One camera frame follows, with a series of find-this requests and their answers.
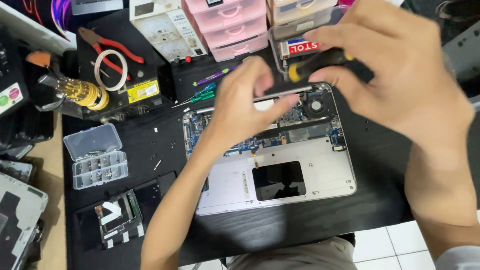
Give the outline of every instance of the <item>pink plastic drawer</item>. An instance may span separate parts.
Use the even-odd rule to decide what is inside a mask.
[[[215,61],[221,62],[225,60],[230,60],[235,58],[237,55],[241,55],[244,53],[252,53],[258,50],[264,49],[268,46],[268,37],[267,32],[264,32],[257,37],[248,39],[247,41],[243,41],[241,43],[237,43],[235,45],[226,46],[226,47],[217,47],[217,48],[210,48],[210,51],[215,57]]]
[[[224,1],[221,5],[205,10],[202,7],[207,6],[204,0],[187,0],[187,4],[202,33],[249,21],[267,12],[264,0],[239,0],[228,4]]]
[[[210,48],[221,47],[235,43],[267,31],[266,14],[232,27],[222,30],[204,33],[204,37]]]

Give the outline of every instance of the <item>open laptop chassis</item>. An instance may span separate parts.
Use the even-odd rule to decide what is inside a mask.
[[[196,214],[347,196],[357,190],[340,118],[328,84],[256,98],[255,106],[261,110],[278,97],[291,93],[298,94],[302,104],[292,108],[268,130],[233,146],[218,158],[208,175]],[[213,110],[211,107],[183,116],[187,159]],[[279,188],[275,185],[256,190],[253,170],[288,162],[300,163],[304,181],[304,187],[297,187],[300,195],[274,198]]]

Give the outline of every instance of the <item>warning label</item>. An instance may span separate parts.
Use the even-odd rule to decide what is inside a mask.
[[[152,97],[160,93],[158,87],[158,81],[156,79],[150,79],[142,83],[132,85],[128,92],[128,102],[134,103],[136,101]]]

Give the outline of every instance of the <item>white tape roll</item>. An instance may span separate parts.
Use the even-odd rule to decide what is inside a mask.
[[[122,68],[122,75],[121,75],[120,82],[114,87],[106,87],[105,84],[100,79],[100,63],[109,54],[115,54],[116,56],[118,56],[120,58],[121,68]],[[122,86],[127,81],[127,72],[128,72],[127,61],[125,60],[125,57],[123,57],[123,55],[121,55],[116,50],[108,49],[108,50],[103,51],[102,53],[100,53],[98,55],[98,57],[95,61],[94,73],[95,73],[96,82],[98,83],[98,85],[105,88],[105,90],[107,90],[107,91],[117,91],[118,89],[122,88]]]

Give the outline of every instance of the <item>white floor tile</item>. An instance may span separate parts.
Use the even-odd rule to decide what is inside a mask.
[[[396,256],[355,263],[358,270],[402,270]]]
[[[353,262],[380,259],[395,255],[387,228],[355,232]]]
[[[185,265],[179,268],[179,270],[192,270],[195,264]],[[222,270],[222,263],[220,260],[211,260],[203,262],[198,270]]]
[[[416,221],[388,226],[387,230],[397,255],[427,250]]]
[[[398,261],[402,270],[435,270],[435,265],[428,251],[399,255]]]

